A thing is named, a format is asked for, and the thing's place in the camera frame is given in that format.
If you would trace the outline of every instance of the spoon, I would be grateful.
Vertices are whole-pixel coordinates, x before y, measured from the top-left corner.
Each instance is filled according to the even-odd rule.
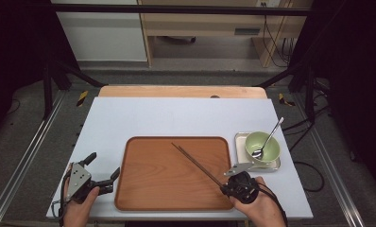
[[[267,139],[265,140],[265,143],[264,145],[259,148],[259,149],[256,149],[255,151],[252,152],[252,157],[253,158],[258,158],[258,159],[262,159],[263,158],[263,149],[265,147],[265,145],[268,143],[268,141],[270,140],[271,136],[273,136],[274,132],[276,132],[276,130],[279,128],[280,124],[283,122],[284,118],[282,117],[280,119],[280,121],[277,123],[277,125],[274,127],[273,131],[268,135]]]

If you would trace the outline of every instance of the white tabletop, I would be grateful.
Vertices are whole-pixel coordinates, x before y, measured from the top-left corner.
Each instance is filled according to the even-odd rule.
[[[94,181],[107,180],[122,164],[126,142],[133,136],[221,136],[229,143],[231,164],[237,162],[234,137],[241,131],[272,131],[276,116],[270,99],[252,98],[181,98],[181,97],[96,97],[70,158],[79,162],[96,152],[97,157],[85,168]],[[312,218],[297,171],[282,130],[274,135],[280,143],[281,167],[263,176],[278,196],[290,219]],[[60,198],[60,186],[53,201]],[[223,220],[247,219],[241,212],[228,211],[119,211],[115,193],[99,196],[91,218],[108,220]],[[49,207],[47,216],[52,218]]]

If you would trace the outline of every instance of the hand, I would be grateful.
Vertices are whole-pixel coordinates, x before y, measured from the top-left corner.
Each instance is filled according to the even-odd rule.
[[[265,181],[262,177],[257,177],[255,180],[257,183],[265,185]],[[264,186],[260,184],[259,186],[262,189],[270,192]],[[230,201],[237,210],[241,211],[248,218],[250,218],[257,227],[285,226],[279,206],[263,192],[259,192],[258,197],[251,204],[243,204],[234,197],[230,197]]]
[[[64,195],[67,193],[68,183],[70,178],[67,179],[64,186]],[[82,204],[78,204],[75,201],[70,201],[64,210],[64,227],[85,227],[88,223],[89,214],[91,212],[92,205],[99,195],[99,187],[95,187],[88,194],[87,198]]]

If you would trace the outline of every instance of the aluminum rail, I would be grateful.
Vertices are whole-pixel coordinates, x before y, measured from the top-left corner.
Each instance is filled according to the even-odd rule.
[[[330,10],[319,9],[249,8],[217,6],[26,4],[26,7],[29,9],[51,9],[56,12],[183,13],[270,16],[314,16],[333,14],[333,12]]]
[[[18,188],[21,185],[21,182],[26,175],[29,166],[32,164],[32,161],[38,152],[39,147],[41,146],[44,137],[46,136],[47,132],[49,131],[54,119],[56,118],[57,113],[59,112],[61,103],[65,97],[65,91],[59,91],[57,94],[57,98],[54,102],[54,109],[52,113],[42,122],[40,127],[38,128],[37,132],[35,133],[34,138],[32,139],[31,143],[29,144],[26,152],[21,159],[19,165],[14,170],[8,184],[6,185],[5,189],[3,190],[2,194],[0,195],[0,221],[2,220],[3,216],[5,215],[6,211],[9,208],[9,205],[12,199],[15,196]]]
[[[296,103],[299,104],[299,110],[304,118],[306,118],[306,113],[303,109],[304,103],[300,95],[294,94],[293,98]],[[335,165],[333,164],[332,159],[330,158],[329,153],[327,152],[324,144],[317,133],[315,128],[310,130],[310,135],[312,136],[313,141],[316,146],[316,153],[320,159],[320,163],[323,165],[324,170],[328,176],[328,179],[332,185],[332,189],[337,197],[341,209],[344,213],[345,218],[350,227],[364,227],[365,223],[363,222],[361,215],[358,212],[358,209],[353,202],[350,192],[345,186],[341,176],[339,175]]]

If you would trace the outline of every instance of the yellow marker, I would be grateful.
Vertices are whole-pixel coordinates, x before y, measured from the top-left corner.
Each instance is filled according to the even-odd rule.
[[[281,93],[279,93],[279,101],[280,101],[281,104],[285,104],[285,105],[288,105],[288,106],[295,106],[294,102],[285,101],[285,99],[284,99],[284,97],[282,96]]]
[[[85,97],[87,95],[88,95],[88,91],[84,91],[84,92],[81,93],[81,95],[79,95],[79,99],[78,99],[78,102],[77,102],[78,107],[82,106],[82,103],[84,102]]]

